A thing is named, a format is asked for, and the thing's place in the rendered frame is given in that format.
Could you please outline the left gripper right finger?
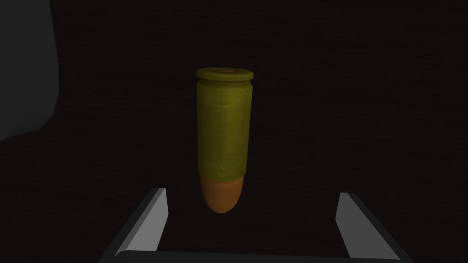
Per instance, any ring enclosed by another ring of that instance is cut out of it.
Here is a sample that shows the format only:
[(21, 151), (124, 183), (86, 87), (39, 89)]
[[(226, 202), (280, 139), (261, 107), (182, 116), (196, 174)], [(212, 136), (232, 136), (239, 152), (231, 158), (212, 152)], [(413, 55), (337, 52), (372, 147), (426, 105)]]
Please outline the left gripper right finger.
[(414, 263), (356, 194), (340, 193), (335, 221), (351, 258)]

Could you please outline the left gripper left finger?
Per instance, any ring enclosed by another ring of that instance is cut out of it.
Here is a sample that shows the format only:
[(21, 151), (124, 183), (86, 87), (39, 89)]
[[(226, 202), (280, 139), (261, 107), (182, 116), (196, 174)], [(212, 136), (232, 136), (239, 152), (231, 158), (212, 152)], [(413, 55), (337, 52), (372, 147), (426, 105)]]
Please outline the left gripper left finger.
[(165, 188), (152, 188), (98, 263), (155, 263), (168, 214)]

